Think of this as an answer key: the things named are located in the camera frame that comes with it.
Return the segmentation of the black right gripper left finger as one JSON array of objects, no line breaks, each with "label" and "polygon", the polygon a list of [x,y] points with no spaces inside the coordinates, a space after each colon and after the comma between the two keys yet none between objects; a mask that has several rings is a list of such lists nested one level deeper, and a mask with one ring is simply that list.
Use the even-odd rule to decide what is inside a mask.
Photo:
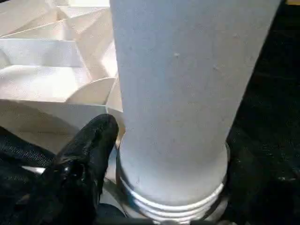
[{"label": "black right gripper left finger", "polygon": [[118,131],[109,114],[88,122],[38,177],[14,224],[93,224]]}]

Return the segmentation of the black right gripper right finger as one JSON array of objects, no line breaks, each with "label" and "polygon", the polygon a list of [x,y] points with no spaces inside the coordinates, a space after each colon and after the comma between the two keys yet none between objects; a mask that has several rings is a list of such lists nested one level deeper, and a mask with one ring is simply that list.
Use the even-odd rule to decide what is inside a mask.
[{"label": "black right gripper right finger", "polygon": [[226,219],[235,223],[298,223],[300,180],[244,133],[230,133]]}]

